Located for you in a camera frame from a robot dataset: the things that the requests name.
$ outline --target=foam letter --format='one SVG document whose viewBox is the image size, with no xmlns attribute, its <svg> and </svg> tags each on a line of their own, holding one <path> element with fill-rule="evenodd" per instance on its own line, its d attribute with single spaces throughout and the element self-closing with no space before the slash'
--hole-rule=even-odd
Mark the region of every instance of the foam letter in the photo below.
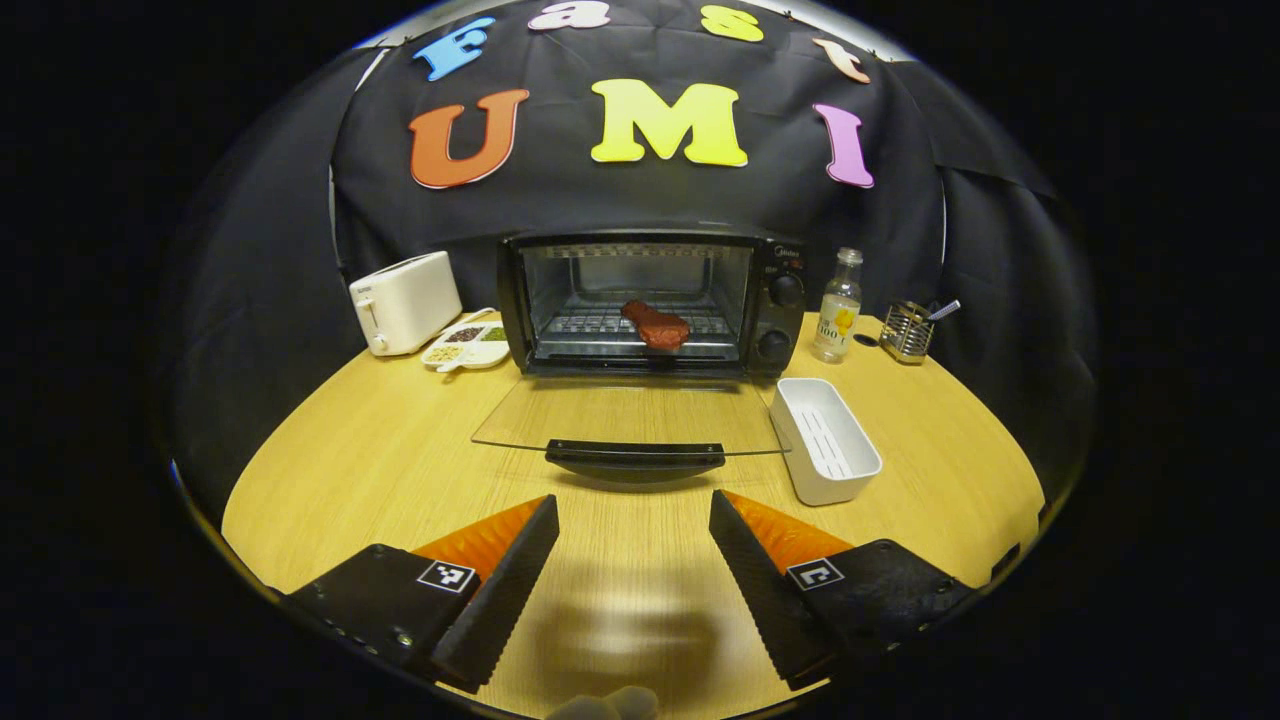
<svg viewBox="0 0 1280 720">
<path fill-rule="evenodd" d="M 603 79 L 591 91 L 604 96 L 604 138 L 591 149 L 598 163 L 628 163 L 644 158 L 635 141 L 635 128 L 663 160 L 669 160 L 680 141 L 692 128 L 694 141 L 685 158 L 708 165 L 741 168 L 746 152 L 733 133 L 733 101 L 737 92 L 718 85 L 690 85 L 675 105 L 667 106 L 652 87 L 639 79 Z"/>
<path fill-rule="evenodd" d="M 413 179 L 433 190 L 475 182 L 507 161 L 516 136 L 516 106 L 529 97 L 527 90 L 507 90 L 481 97 L 477 106 L 489 111 L 484 145 L 466 160 L 449 158 L 449 132 L 462 105 L 448 105 L 424 113 L 408 124 L 413 131 L 410 170 Z"/>
<path fill-rule="evenodd" d="M 431 64 L 431 74 L 426 76 L 428 82 L 435 82 L 479 58 L 480 45 L 489 38 L 480 28 L 493 23 L 493 18 L 480 18 L 419 50 L 413 58 L 426 58 Z"/>
<path fill-rule="evenodd" d="M 863 120 L 831 105 L 814 105 L 813 109 L 827 120 L 827 133 L 831 136 L 831 164 L 827 165 L 827 174 L 831 179 L 858 187 L 876 184 L 876 179 L 863 164 L 863 146 L 858 142 L 858 128 Z"/>
<path fill-rule="evenodd" d="M 562 27 L 600 27 L 609 22 L 609 4 L 595 0 L 558 3 L 543 8 L 543 14 L 529 20 L 529 29 L 556 29 Z"/>
<path fill-rule="evenodd" d="M 764 31 L 755 27 L 760 24 L 760 20 L 750 13 L 722 5 L 703 5 L 703 27 L 716 35 L 748 42 L 764 40 Z"/>
<path fill-rule="evenodd" d="M 845 49 L 840 46 L 840 44 L 832 42 L 829 40 L 822 40 L 820 37 L 813 38 L 813 44 L 820 46 L 823 50 L 827 51 L 827 59 L 831 60 L 832 65 L 836 65 L 837 70 L 845 73 L 846 76 L 856 79 L 860 83 L 869 85 L 872 82 L 872 78 L 867 77 L 865 74 L 863 74 L 861 70 L 856 68 L 855 63 L 859 63 L 860 60 L 858 60 L 858 58 L 855 58 L 850 53 L 846 53 Z"/>
</svg>

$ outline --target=pink letter i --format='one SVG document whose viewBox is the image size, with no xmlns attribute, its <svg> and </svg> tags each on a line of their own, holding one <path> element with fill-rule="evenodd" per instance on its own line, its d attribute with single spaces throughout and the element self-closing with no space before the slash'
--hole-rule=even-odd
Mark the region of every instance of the pink letter i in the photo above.
<svg viewBox="0 0 1280 720">
<path fill-rule="evenodd" d="M 814 105 L 813 109 L 827 120 L 827 133 L 831 136 L 831 164 L 827 165 L 827 174 L 831 179 L 858 187 L 876 184 L 876 179 L 863 164 L 863 146 L 858 142 L 858 128 L 863 120 L 831 105 Z"/>
</svg>

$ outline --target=letter u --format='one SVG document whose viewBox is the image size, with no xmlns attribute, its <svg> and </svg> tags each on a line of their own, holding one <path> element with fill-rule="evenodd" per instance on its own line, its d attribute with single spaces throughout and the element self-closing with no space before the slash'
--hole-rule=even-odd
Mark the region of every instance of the letter u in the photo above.
<svg viewBox="0 0 1280 720">
<path fill-rule="evenodd" d="M 408 124 L 413 131 L 410 170 L 419 184 L 444 190 L 484 178 L 511 156 L 516 137 L 516 106 L 529 97 L 527 90 L 507 90 L 481 97 L 476 106 L 488 111 L 484 145 L 465 160 L 449 156 L 449 133 L 462 105 L 448 105 L 424 113 Z"/>
</svg>

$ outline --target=black cloth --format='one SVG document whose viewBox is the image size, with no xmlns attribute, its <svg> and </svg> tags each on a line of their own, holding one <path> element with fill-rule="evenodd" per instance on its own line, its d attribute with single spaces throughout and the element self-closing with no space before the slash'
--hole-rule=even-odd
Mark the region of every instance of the black cloth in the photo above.
<svg viewBox="0 0 1280 720">
<path fill-rule="evenodd" d="M 259 120 L 193 200 L 166 261 L 154 413 L 215 524 L 271 430 L 365 347 L 334 266 L 329 152 L 374 54 L 335 59 Z"/>
<path fill-rule="evenodd" d="M 864 313 L 883 318 L 896 299 L 959 297 L 964 310 L 940 327 L 932 354 L 1005 423 L 1057 497 L 1083 460 L 1094 327 L 1078 232 L 1052 186 L 919 63 L 882 63 L 841 42 L 872 79 L 858 83 L 813 44 L 837 38 L 723 4 L 753 14 L 764 40 L 707 32 L 687 0 L 613 5 L 607 26 L 549 32 L 530 31 L 540 6 L 520 3 L 399 47 L 349 51 L 264 119 L 214 179 L 174 265 L 186 300 L 161 354 L 164 410 L 174 457 L 206 511 L 220 518 L 271 429 L 364 347 L 347 283 L 448 250 L 463 304 L 495 306 L 497 238 L 566 223 L 719 222 L 804 240 L 810 310 L 846 245 L 863 251 Z M 481 55 L 428 82 L 430 65 L 413 55 L 483 15 L 497 22 Z M 644 159 L 596 163 L 604 99 L 591 85 L 612 78 L 645 81 L 668 105 L 692 83 L 735 90 L 748 165 L 699 165 L 681 151 L 662 160 L 643 138 Z M 513 88 L 530 96 L 497 172 L 447 190 L 413 179 L 413 118 L 462 105 L 451 155 L 467 158 L 485 133 L 476 101 Z M 828 177 L 832 147 L 815 102 L 861 119 L 874 187 Z"/>
<path fill-rule="evenodd" d="M 497 20 L 485 28 L 481 56 L 439 81 L 428 82 L 430 65 L 413 55 L 474 17 L 390 50 L 352 99 L 334 150 L 344 277 L 355 281 L 413 254 L 448 250 L 463 301 L 495 305 L 490 258 L 493 236 L 503 232 L 566 220 L 718 222 L 806 241 L 814 259 L 804 278 L 812 309 L 820 304 L 836 250 L 846 245 L 863 251 L 867 311 L 883 315 L 893 297 L 932 295 L 941 270 L 942 183 L 910 94 L 867 53 L 859 55 L 872 82 L 861 85 L 813 44 L 836 38 L 754 5 L 723 5 L 754 15 L 764 40 L 707 32 L 700 4 L 691 1 L 613 5 L 605 26 L 549 32 L 529 31 L 538 8 L 515 4 L 480 14 Z M 733 124 L 746 167 L 700 165 L 682 151 L 662 160 L 648 146 L 636 163 L 596 163 L 590 152 L 602 141 L 604 99 L 591 85 L 612 78 L 641 79 L 668 105 L 694 83 L 735 90 Z M 518 106 L 506 164 L 458 187 L 417 184 L 408 169 L 410 122 L 462 105 L 451 155 L 468 158 L 485 133 L 476 101 L 513 88 L 530 95 Z M 827 176 L 831 141 L 815 102 L 861 119 L 873 188 Z"/>
</svg>

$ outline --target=letter m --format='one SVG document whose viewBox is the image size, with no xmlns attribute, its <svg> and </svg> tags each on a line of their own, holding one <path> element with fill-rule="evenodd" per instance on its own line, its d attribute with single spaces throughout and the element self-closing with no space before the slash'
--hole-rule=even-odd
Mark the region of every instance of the letter m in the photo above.
<svg viewBox="0 0 1280 720">
<path fill-rule="evenodd" d="M 737 92 L 718 85 L 690 85 L 675 105 L 668 106 L 644 81 L 605 79 L 591 86 L 604 96 L 604 138 L 591 149 L 599 163 L 631 163 L 644 158 L 644 146 L 635 140 L 640 128 L 645 140 L 663 160 L 669 160 L 685 135 L 694 140 L 685 158 L 708 165 L 740 168 L 746 152 L 733 133 L 733 102 Z"/>
</svg>

